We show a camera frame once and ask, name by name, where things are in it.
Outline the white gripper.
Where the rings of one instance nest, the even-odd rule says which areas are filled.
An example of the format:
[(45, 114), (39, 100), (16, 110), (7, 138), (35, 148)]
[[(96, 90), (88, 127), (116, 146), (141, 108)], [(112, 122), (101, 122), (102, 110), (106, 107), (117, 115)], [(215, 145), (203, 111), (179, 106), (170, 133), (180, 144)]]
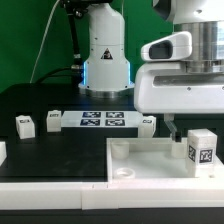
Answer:
[(182, 63), (146, 63), (136, 74), (134, 107), (165, 114), (172, 140), (181, 142), (173, 114), (224, 113), (224, 74), (189, 74)]

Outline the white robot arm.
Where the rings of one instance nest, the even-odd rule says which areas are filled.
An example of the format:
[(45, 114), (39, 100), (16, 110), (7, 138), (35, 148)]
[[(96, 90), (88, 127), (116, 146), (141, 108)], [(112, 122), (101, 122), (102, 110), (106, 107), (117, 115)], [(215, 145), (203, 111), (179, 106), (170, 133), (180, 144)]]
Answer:
[(84, 93), (113, 97), (134, 89), (134, 107), (162, 114), (172, 133), (176, 114), (224, 113), (224, 0), (152, 0), (173, 32), (141, 48), (144, 64), (130, 82), (124, 20), (107, 4), (90, 8), (90, 56)]

